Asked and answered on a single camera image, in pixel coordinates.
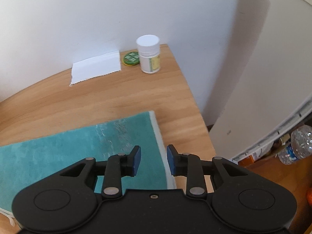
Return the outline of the clear plastic water bottle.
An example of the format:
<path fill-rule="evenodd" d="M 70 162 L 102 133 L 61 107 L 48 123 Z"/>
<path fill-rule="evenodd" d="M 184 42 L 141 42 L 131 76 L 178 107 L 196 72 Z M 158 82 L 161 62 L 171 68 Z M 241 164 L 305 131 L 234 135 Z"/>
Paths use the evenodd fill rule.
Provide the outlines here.
<path fill-rule="evenodd" d="M 278 153 L 280 162 L 293 164 L 311 155 L 311 126 L 304 125 L 291 133 L 290 144 Z"/>

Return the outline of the orange box on floor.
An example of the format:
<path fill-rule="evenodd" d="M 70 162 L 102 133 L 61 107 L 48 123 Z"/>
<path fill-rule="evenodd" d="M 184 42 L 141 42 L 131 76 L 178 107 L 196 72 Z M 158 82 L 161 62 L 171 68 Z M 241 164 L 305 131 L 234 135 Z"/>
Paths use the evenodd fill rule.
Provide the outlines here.
<path fill-rule="evenodd" d="M 249 155 L 248 157 L 238 161 L 239 166 L 242 166 L 244 168 L 252 165 L 255 162 L 254 158 L 252 155 Z"/>

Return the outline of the teal towel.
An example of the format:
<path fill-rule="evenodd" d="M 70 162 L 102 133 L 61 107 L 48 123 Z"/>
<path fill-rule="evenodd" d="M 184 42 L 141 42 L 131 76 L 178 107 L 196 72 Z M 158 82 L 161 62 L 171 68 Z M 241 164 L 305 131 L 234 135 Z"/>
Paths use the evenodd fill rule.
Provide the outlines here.
<path fill-rule="evenodd" d="M 165 147 L 153 111 L 1 147 L 1 214 L 13 218 L 11 205 L 21 189 L 86 157 L 106 161 L 141 148 L 135 177 L 123 189 L 175 189 Z"/>

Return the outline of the green round tin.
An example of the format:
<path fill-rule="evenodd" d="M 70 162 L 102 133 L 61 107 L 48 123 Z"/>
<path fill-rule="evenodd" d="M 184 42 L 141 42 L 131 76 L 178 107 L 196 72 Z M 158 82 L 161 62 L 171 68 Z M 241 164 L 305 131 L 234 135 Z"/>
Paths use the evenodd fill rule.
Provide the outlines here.
<path fill-rule="evenodd" d="M 139 53 L 136 51 L 128 52 L 122 58 L 122 63 L 125 66 L 135 66 L 140 63 Z"/>

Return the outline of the white pill bottle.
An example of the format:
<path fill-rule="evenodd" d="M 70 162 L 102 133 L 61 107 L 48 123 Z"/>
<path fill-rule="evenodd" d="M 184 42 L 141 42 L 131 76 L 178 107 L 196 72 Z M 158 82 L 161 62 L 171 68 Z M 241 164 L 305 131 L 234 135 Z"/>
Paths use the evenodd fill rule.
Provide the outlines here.
<path fill-rule="evenodd" d="M 156 35 L 147 34 L 137 38 L 141 70 L 146 74 L 154 74 L 160 70 L 160 39 Z"/>

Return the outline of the white folded paper sheet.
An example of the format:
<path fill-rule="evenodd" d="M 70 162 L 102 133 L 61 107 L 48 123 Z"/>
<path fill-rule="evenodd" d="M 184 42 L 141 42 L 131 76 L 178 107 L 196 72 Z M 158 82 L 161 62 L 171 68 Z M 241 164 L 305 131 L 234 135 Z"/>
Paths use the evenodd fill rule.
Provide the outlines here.
<path fill-rule="evenodd" d="M 71 69 L 71 82 L 69 86 L 112 74 L 121 70 L 120 52 L 113 51 L 100 56 L 75 62 Z"/>

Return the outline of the white panel door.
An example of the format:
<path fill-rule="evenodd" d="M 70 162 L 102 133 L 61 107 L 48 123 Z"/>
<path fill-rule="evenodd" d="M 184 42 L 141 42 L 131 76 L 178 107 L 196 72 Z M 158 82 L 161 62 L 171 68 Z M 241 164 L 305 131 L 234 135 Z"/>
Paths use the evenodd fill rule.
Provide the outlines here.
<path fill-rule="evenodd" d="M 209 136 L 241 160 L 311 112 L 311 0 L 271 0 L 258 43 Z"/>

